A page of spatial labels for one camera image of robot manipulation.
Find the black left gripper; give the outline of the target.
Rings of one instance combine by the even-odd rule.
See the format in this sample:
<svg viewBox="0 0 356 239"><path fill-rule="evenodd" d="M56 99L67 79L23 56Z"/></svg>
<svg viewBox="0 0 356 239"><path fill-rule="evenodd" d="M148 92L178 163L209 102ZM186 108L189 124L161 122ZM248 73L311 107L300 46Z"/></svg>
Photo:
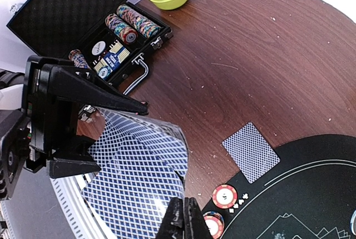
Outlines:
<svg viewBox="0 0 356 239"><path fill-rule="evenodd" d="M1 110L1 199L12 198L23 169L50 178L99 172L89 154L94 141L77 135L81 104L147 115L148 106L125 96L90 69L30 56L14 109Z"/></svg>

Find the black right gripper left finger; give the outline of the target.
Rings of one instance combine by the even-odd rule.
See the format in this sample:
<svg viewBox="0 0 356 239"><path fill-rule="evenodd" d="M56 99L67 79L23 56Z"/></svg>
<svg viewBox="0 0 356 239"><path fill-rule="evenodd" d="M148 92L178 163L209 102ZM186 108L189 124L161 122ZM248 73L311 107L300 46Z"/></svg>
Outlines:
<svg viewBox="0 0 356 239"><path fill-rule="evenodd" d="M182 239L184 231L183 200L171 199L162 219L156 239Z"/></svg>

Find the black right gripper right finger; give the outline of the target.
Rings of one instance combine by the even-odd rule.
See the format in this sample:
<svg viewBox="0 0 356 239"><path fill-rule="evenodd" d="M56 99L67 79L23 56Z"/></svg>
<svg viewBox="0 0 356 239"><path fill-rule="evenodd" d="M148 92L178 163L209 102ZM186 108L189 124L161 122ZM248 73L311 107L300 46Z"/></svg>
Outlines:
<svg viewBox="0 0 356 239"><path fill-rule="evenodd" d="M193 197L186 197L184 198L183 205L184 238L212 238L206 222L202 216L197 200Z"/></svg>

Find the red poker chip stack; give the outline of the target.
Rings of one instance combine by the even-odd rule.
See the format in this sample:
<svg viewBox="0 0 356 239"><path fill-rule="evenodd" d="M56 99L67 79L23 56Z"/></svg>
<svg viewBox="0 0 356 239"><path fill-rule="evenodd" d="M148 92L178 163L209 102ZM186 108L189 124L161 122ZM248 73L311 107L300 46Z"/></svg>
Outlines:
<svg viewBox="0 0 356 239"><path fill-rule="evenodd" d="M217 186L212 193L212 201L221 209L231 208L238 199L237 190L228 184Z"/></svg>

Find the blue playing card deck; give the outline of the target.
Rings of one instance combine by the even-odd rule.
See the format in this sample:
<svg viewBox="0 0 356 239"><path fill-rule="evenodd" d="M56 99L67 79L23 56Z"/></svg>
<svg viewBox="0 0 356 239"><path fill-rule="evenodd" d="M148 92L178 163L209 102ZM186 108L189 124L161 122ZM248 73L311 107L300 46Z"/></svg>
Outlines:
<svg viewBox="0 0 356 239"><path fill-rule="evenodd" d="M117 238L154 238L173 198L184 197L189 148L182 129L100 109L105 127L89 154L100 172L82 197Z"/></svg>

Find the single blue playing card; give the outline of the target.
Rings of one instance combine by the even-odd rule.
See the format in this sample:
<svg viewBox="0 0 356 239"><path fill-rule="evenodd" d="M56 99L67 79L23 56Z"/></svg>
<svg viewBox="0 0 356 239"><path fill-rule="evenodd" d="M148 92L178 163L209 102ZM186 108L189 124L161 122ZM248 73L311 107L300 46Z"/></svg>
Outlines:
<svg viewBox="0 0 356 239"><path fill-rule="evenodd" d="M222 142L249 184L280 162L280 157L252 122Z"/></svg>

